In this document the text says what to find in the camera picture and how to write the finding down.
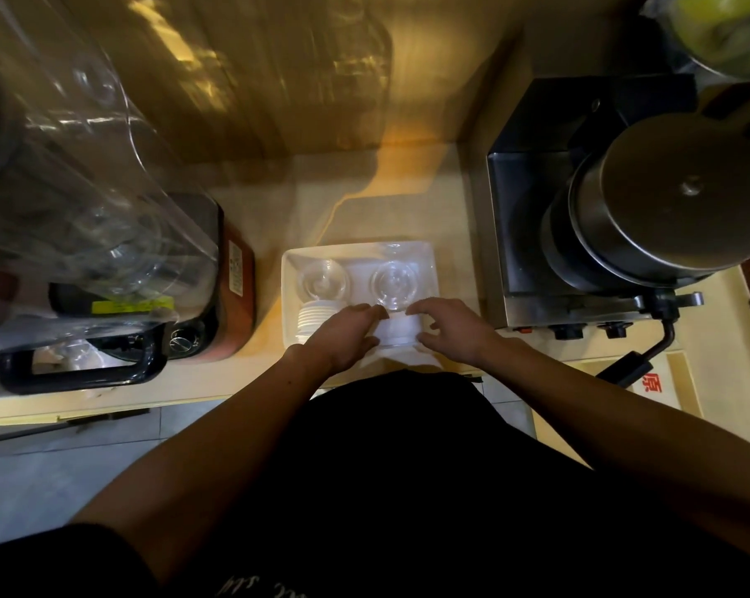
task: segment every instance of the yellow tape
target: yellow tape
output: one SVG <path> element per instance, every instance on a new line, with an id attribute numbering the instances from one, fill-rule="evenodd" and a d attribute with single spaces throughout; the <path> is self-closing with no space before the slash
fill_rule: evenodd
<path id="1" fill-rule="evenodd" d="M 146 300 L 129 304 L 126 302 L 112 302 L 102 300 L 92 302 L 93 315 L 116 315 L 123 312 L 150 312 L 153 309 L 174 309 L 175 301 L 171 296 L 162 296 L 155 300 Z"/>

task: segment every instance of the pot lid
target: pot lid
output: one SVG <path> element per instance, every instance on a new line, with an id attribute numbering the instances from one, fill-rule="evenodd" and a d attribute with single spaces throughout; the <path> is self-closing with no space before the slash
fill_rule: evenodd
<path id="1" fill-rule="evenodd" d="M 614 225 L 666 264 L 713 272 L 750 257 L 750 142 L 701 115 L 630 126 L 600 168 Z"/>

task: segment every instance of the tile floor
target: tile floor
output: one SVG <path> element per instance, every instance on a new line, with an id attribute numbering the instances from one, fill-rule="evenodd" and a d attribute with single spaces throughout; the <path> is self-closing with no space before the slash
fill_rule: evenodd
<path id="1" fill-rule="evenodd" d="M 493 378 L 475 386 L 512 426 L 535 436 L 529 407 Z M 0 442 L 0 542 L 67 522 L 118 473 L 220 401 Z M 29 426 L 0 428 L 0 433 Z"/>

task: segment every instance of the forearm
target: forearm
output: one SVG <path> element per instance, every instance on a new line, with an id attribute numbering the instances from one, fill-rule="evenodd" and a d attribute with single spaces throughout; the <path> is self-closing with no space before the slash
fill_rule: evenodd
<path id="1" fill-rule="evenodd" d="M 629 477 L 750 552 L 750 443 L 517 339 L 483 351 L 482 368 L 515 390 L 592 467 Z"/>
<path id="2" fill-rule="evenodd" d="M 76 514 L 125 537 L 166 580 L 256 478 L 290 419 L 329 376 L 302 346 L 134 463 Z"/>

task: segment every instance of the person's left arm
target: person's left arm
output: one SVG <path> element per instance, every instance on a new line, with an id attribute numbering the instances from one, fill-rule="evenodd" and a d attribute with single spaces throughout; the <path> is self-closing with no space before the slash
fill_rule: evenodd
<path id="1" fill-rule="evenodd" d="M 228 401 L 156 447 L 98 493 L 71 523 L 113 529 L 161 583 L 172 577 L 250 486 L 301 405 L 378 339 L 383 307 L 351 306 Z"/>

